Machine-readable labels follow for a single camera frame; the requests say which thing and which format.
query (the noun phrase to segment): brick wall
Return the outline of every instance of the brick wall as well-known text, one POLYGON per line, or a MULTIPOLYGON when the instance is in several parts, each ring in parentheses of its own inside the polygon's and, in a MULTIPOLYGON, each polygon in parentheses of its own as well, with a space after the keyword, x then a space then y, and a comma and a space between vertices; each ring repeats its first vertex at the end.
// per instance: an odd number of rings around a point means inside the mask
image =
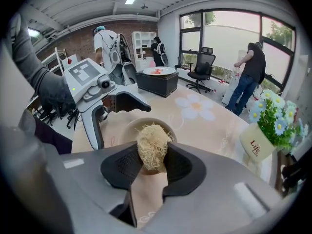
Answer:
POLYGON ((60 39, 57 39, 56 41, 51 43, 47 48, 37 53, 37 57, 40 60, 44 60, 46 57, 52 54, 54 52, 54 48, 57 47, 58 49, 65 49, 67 56, 77 54, 81 56, 81 59, 91 58, 94 60, 95 52, 92 37, 92 29, 100 25, 104 25, 106 29, 112 30, 117 34, 123 34, 125 36, 130 48, 131 59, 133 63, 134 63, 134 55, 131 36, 132 32, 134 31, 157 32, 157 23, 149 21, 120 20, 94 24, 73 31, 72 33, 63 36, 60 39))

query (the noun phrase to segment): white flower decal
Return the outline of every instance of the white flower decal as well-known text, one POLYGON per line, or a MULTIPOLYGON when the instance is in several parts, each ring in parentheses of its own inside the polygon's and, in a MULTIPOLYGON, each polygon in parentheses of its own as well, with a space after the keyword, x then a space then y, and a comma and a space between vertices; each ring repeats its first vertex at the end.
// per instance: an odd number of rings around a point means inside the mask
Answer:
POLYGON ((182 107, 182 116, 187 119, 195 119, 198 115, 205 120, 214 120, 214 114, 209 110, 214 106, 211 100, 200 100, 197 95, 187 95, 187 98, 176 98, 176 104, 182 107))

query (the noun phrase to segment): person in white clothes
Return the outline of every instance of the person in white clothes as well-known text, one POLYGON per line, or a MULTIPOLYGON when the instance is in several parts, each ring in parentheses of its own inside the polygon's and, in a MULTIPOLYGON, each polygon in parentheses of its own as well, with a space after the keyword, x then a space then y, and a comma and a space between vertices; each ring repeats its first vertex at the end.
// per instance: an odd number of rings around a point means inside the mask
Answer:
POLYGON ((116 84, 123 85, 122 66, 113 64, 110 57, 117 34, 105 29, 104 26, 99 26, 93 30, 93 37, 96 63, 100 65, 103 62, 109 78, 116 84))

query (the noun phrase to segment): round table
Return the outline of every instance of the round table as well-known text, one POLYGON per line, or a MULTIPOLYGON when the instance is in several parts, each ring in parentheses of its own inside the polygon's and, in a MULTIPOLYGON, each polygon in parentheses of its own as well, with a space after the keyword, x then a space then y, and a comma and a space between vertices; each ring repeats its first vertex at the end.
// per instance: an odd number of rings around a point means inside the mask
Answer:
MULTIPOLYGON (((152 110, 111 112, 100 124, 105 148, 118 145, 120 133, 131 121, 140 117, 154 117, 172 127, 178 143, 232 158, 273 186, 275 174, 272 171, 276 162, 273 162, 270 155, 261 163, 255 164, 245 153, 239 140, 240 133, 248 126, 243 119, 207 97, 180 85, 167 98, 138 89, 136 84, 128 88, 145 97, 152 110)), ((72 153, 91 150, 82 121, 78 122, 72 153)), ((161 193, 166 185, 166 174, 138 175, 133 182, 132 197, 139 228, 161 207, 161 193)))

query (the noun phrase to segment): window frame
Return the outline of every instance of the window frame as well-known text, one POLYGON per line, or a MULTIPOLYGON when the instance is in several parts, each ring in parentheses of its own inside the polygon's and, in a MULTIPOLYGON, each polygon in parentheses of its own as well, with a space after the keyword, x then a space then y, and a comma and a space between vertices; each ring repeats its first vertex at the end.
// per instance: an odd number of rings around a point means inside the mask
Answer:
MULTIPOLYGON (((204 16, 204 12, 214 12, 214 11, 233 11, 233 12, 245 12, 245 13, 249 13, 249 14, 254 14, 254 15, 258 15, 260 17, 260 31, 259 31, 259 42, 263 45, 263 43, 267 43, 267 44, 270 44, 272 45, 273 47, 285 52, 286 54, 288 54, 290 56, 290 60, 289 60, 289 64, 288 64, 288 67, 287 67, 287 70, 286 70, 286 74, 285 74, 285 77, 284 77, 284 80, 282 83, 278 82, 277 80, 275 80, 272 76, 268 75, 268 74, 265 74, 265 78, 267 80, 269 80, 270 82, 272 82, 274 85, 276 85, 277 87, 280 88, 280 93, 283 92, 286 84, 287 84, 287 81, 289 79, 289 76, 290 76, 290 73, 291 73, 291 70, 292 70, 292 67, 293 67, 293 59, 294 59, 294 54, 295 54, 295 50, 296 50, 296 38, 297 38, 297 34, 296 34, 296 28, 289 25, 288 23, 280 20, 280 19, 277 19, 275 17, 272 17, 270 15, 267 15, 265 13, 262 13, 262 12, 256 12, 256 11, 250 11, 250 10, 244 10, 244 9, 230 9, 230 8, 216 8, 216 9, 206 9, 206 10, 197 10, 197 11, 193 11, 193 12, 189 12, 189 13, 185 13, 185 14, 181 14, 180 15, 180 49, 179 49, 179 58, 181 59, 182 58, 182 54, 185 53, 185 54, 196 54, 196 55, 199 55, 200 53, 200 50, 202 48, 202 43, 203 43, 203 34, 204 34, 204 31, 203 31, 203 28, 204 28, 204 25, 203 25, 203 16, 204 16), (181 26, 182 26, 182 21, 183 21, 183 17, 184 16, 188 16, 188 15, 191 15, 191 14, 196 14, 196 13, 201 13, 200 15, 200 18, 201 18, 201 21, 200 21, 200 27, 194 27, 194 28, 187 28, 187 29, 182 29, 181 26), (264 37, 262 36, 262 18, 263 17, 266 17, 266 18, 269 18, 269 19, 273 19, 285 26, 287 26, 288 28, 290 28, 291 30, 294 31, 294 51, 292 51, 291 49, 283 46, 282 44, 280 44, 279 42, 277 41, 274 41, 268 37, 264 37), (198 51, 185 51, 185 50, 182 50, 182 34, 183 33, 186 33, 186 32, 194 32, 194 31, 200 31, 200 40, 199 40, 199 48, 198 48, 198 51)), ((211 77, 214 77, 215 79, 218 79, 218 80, 222 80, 218 77, 215 77, 215 76, 211 76, 211 77)))

